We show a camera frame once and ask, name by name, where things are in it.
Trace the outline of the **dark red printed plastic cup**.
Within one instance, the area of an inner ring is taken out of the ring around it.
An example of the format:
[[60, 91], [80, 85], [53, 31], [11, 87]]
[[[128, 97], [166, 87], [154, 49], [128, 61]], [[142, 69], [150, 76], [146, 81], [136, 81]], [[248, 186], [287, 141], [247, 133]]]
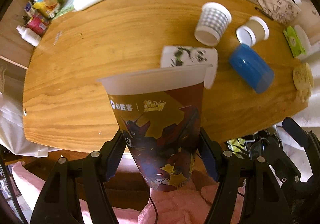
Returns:
[[174, 191], [191, 178], [208, 65], [159, 68], [101, 79], [146, 183]]

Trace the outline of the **blue plastic cup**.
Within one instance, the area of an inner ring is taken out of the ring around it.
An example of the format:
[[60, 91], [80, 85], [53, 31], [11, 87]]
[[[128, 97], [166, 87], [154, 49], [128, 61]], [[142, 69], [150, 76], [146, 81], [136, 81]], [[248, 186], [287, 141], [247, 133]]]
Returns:
[[246, 44], [240, 44], [234, 50], [229, 63], [257, 94], [266, 91], [274, 80], [270, 66]]

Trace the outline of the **brown white-rimmed paper cup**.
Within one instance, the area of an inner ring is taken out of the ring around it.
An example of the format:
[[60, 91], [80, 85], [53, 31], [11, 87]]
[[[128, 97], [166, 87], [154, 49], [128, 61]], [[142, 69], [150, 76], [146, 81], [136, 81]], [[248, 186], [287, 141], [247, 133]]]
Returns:
[[241, 44], [252, 47], [260, 41], [265, 41], [269, 38], [270, 31], [266, 22], [258, 17], [252, 16], [249, 20], [239, 26], [236, 30], [236, 37]]

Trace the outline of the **grey checkered paper cup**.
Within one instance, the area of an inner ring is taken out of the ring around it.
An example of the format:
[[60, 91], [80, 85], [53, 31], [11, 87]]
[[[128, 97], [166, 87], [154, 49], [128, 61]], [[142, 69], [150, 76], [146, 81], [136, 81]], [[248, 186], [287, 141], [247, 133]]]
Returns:
[[194, 36], [200, 43], [215, 47], [231, 22], [231, 13], [225, 6], [216, 2], [208, 2], [202, 6]]

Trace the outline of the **white panda paper cup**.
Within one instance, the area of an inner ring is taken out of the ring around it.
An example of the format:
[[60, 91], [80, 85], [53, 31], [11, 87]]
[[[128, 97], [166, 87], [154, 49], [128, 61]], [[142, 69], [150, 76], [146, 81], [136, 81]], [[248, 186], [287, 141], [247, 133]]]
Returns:
[[218, 53], [216, 48], [196, 48], [186, 46], [165, 46], [162, 50], [160, 67], [179, 67], [196, 64], [211, 64], [207, 68], [204, 78], [204, 87], [210, 89], [213, 86], [217, 66]]

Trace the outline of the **cream ceramic mug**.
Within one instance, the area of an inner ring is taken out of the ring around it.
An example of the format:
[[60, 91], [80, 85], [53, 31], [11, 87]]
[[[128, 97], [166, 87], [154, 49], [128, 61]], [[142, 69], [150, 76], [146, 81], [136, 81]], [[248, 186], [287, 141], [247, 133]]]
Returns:
[[298, 91], [298, 97], [302, 102], [308, 101], [314, 86], [310, 65], [308, 63], [303, 63], [300, 66], [295, 67], [292, 76], [294, 85]]

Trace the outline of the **white lace cloth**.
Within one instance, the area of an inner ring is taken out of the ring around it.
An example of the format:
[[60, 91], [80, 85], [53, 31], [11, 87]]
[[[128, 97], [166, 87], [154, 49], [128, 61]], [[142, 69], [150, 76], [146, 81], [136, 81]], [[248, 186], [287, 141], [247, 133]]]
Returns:
[[1, 65], [1, 145], [15, 155], [47, 157], [47, 146], [25, 138], [22, 106], [5, 93], [5, 71], [4, 65]]

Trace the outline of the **green tissue pack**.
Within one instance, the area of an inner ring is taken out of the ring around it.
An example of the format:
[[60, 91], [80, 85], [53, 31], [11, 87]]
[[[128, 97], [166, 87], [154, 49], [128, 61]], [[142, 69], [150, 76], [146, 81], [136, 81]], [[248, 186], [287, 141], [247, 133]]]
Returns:
[[311, 51], [311, 44], [307, 34], [300, 25], [288, 26], [283, 34], [290, 47], [292, 56], [299, 60], [304, 60], [308, 57]]

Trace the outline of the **black pen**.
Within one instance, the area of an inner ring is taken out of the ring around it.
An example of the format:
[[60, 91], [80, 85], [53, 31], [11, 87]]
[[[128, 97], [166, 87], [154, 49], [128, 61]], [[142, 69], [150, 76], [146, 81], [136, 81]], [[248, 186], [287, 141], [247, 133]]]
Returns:
[[272, 17], [272, 16], [270, 16], [268, 13], [266, 13], [263, 9], [261, 9], [261, 8], [259, 8], [259, 7], [255, 7], [255, 9], [258, 11], [258, 12], [260, 12], [260, 13], [262, 13], [264, 16], [266, 16], [267, 18], [269, 18], [270, 20], [272, 20], [272, 21], [274, 21], [274, 18]]

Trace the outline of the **patterned fabric pouch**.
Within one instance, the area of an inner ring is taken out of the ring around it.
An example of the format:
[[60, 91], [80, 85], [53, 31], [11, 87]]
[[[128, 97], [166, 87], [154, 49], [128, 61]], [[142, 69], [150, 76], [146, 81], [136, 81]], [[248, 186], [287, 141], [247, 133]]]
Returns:
[[293, 0], [257, 0], [262, 10], [280, 24], [289, 24], [301, 12]]

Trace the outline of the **white spray bottle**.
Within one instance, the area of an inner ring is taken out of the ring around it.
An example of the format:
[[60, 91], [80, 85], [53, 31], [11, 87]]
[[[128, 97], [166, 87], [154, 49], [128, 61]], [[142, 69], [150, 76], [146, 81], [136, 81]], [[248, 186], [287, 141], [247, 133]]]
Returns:
[[21, 35], [21, 37], [32, 46], [37, 47], [41, 41], [41, 37], [33, 32], [29, 28], [25, 28], [24, 26], [18, 25], [16, 30]]

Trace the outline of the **red pen holder can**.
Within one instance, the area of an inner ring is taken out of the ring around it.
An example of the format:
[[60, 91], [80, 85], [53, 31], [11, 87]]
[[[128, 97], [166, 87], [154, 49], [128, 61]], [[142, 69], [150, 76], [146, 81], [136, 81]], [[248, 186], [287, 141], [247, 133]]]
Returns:
[[40, 37], [46, 33], [50, 22], [43, 17], [40, 13], [34, 13], [25, 25], [27, 28], [35, 32]]

